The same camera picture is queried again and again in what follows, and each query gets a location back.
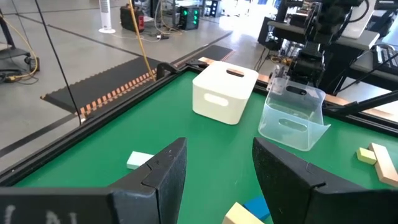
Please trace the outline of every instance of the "light blue block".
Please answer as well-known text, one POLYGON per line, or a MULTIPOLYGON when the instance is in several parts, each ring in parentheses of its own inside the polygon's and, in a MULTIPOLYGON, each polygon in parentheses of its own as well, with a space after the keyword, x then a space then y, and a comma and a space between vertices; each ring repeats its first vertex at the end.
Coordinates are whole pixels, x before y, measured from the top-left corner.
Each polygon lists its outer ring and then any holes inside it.
POLYGON ((244 203, 243 207, 261 221, 264 221, 270 215, 267 202, 263 196, 258 196, 244 203))

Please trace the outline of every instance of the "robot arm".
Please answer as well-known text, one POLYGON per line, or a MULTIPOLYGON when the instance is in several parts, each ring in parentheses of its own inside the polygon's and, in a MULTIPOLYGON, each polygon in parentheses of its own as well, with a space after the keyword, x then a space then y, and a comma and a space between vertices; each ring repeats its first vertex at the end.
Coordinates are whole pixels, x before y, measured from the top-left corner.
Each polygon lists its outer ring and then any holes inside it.
POLYGON ((293 60, 286 74, 290 80, 318 86, 325 69, 320 45, 330 45, 341 36, 352 7, 358 7, 363 1, 323 0, 322 3, 313 3, 306 21, 305 47, 293 60))

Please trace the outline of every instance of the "gray concrete floor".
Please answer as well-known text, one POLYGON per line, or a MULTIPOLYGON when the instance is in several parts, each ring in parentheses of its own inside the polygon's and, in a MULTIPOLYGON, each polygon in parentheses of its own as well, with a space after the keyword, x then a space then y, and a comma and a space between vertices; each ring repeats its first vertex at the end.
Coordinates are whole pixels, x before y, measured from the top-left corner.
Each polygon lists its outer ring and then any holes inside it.
MULTIPOLYGON (((33 85, 0 84, 0 102, 2 103, 0 106, 0 117, 2 118, 0 119, 0 149, 68 115, 68 112, 39 99, 41 95, 64 87, 65 82, 44 33, 43 25, 35 22, 40 21, 40 17, 34 1, 15 0, 15 2, 18 12, 23 12, 23 16, 26 17, 21 18, 21 21, 32 48, 40 57, 41 70, 37 74, 37 78, 40 80, 33 85)), ((138 41, 134 40, 135 34, 123 30, 119 24, 119 8, 117 6, 124 5, 125 1, 111 0, 113 6, 111 17, 113 28, 116 29, 115 35, 98 32, 101 22, 97 0, 39 0, 39 4, 45 12, 46 23, 55 27, 49 27, 49 31, 69 83, 75 83, 132 60, 137 57, 136 55, 141 55, 138 41)), ((0 8, 3 13, 9 14, 5 18, 22 32, 18 17, 12 14, 16 12, 12 2, 0 0, 0 8)), ((253 68, 262 51, 262 46, 257 43, 262 19, 256 19, 254 26, 247 26, 248 19, 247 17, 205 18, 200 21, 198 30, 190 30, 182 35, 173 35, 169 40, 144 42, 145 50, 148 57, 171 62, 233 31, 231 35, 221 39, 216 45, 236 51, 229 58, 229 62, 253 68)), ((147 27, 146 30, 149 32, 155 32, 152 24, 147 24, 147 27)), ((11 31, 11 34, 18 47, 27 49, 14 31, 11 31)), ((0 36, 0 42, 5 42, 4 36, 0 36)), ((15 58, 13 61, 5 60, 0 62, 0 66, 24 67, 22 59, 23 57, 15 58)), ((272 62, 266 61, 260 72, 268 74, 273 67, 272 62)), ((341 93, 350 101, 363 100, 384 92, 384 90, 373 86, 369 87, 364 83, 350 90, 341 93)), ((0 170, 13 165, 77 126, 78 120, 73 119, 12 153, 0 157, 0 170)))

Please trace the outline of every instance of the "computer equipment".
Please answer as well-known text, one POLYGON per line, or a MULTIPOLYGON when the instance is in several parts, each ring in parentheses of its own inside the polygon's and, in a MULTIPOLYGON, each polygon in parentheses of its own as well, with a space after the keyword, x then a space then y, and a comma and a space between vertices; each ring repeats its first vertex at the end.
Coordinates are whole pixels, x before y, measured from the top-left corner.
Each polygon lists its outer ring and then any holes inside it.
MULTIPOLYGON (((373 50, 373 68, 380 66, 383 62, 390 59, 397 51, 390 47, 376 46, 373 50)), ((385 65, 378 68, 379 71, 398 75, 398 57, 387 62, 385 65)))
MULTIPOLYGON (((134 1, 133 1, 133 8, 134 8, 134 15, 136 16, 138 31, 141 33, 145 30, 145 21, 144 21, 145 16, 141 8, 134 5, 134 1)), ((129 4, 120 7, 120 23, 123 28, 131 30, 133 32, 136 31, 136 28, 134 27, 134 23, 132 21, 129 4)))
POLYGON ((200 8, 197 6, 180 7, 178 28, 183 30, 199 28, 199 12, 200 8))

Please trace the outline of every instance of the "clear plastic bin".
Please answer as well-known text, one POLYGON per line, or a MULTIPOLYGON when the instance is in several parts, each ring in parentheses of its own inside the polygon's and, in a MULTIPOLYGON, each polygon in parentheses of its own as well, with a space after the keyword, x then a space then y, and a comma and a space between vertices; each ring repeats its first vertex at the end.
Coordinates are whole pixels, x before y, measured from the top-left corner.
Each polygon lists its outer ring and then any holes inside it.
POLYGON ((275 78, 264 104, 259 132, 301 151, 309 151, 330 125, 323 125, 325 92, 275 78))

